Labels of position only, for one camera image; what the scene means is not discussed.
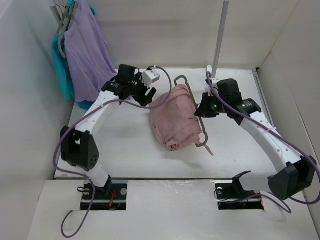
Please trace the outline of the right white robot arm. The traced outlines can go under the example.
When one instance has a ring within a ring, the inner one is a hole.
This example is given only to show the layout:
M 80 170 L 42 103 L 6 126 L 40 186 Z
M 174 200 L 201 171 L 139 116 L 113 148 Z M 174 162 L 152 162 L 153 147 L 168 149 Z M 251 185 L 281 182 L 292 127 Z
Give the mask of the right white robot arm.
M 243 197 L 249 191 L 269 191 L 278 199 L 286 200 L 312 185 L 314 175 L 320 173 L 314 158 L 281 137 L 261 107 L 251 98 L 242 98 L 235 79 L 217 83 L 207 79 L 206 82 L 207 91 L 203 93 L 195 115 L 201 118 L 227 115 L 251 135 L 274 167 L 271 173 L 247 170 L 234 177 L 231 191 L 235 196 Z

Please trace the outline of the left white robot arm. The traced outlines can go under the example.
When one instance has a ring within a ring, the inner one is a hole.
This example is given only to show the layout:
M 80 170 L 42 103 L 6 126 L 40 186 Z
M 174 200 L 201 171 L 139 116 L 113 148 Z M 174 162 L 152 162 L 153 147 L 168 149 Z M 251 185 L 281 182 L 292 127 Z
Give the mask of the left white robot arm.
M 61 159 L 88 176 L 95 186 L 94 192 L 102 199 L 111 195 L 112 180 L 98 162 L 100 153 L 94 137 L 122 100 L 132 97 L 142 107 L 149 105 L 157 92 L 151 85 L 159 79 L 160 74 L 154 69 L 140 72 L 134 66 L 120 65 L 117 75 L 102 87 L 85 119 L 73 129 L 61 130 Z

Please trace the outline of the pink trousers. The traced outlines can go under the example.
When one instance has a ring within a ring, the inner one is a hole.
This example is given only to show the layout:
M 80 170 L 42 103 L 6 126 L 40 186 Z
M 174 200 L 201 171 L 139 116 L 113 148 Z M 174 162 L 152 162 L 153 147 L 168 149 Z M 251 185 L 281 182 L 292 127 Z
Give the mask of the pink trousers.
M 186 85 L 178 84 L 170 95 L 161 95 L 149 107 L 152 130 L 167 150 L 180 151 L 192 144 L 201 143 L 202 130 Z

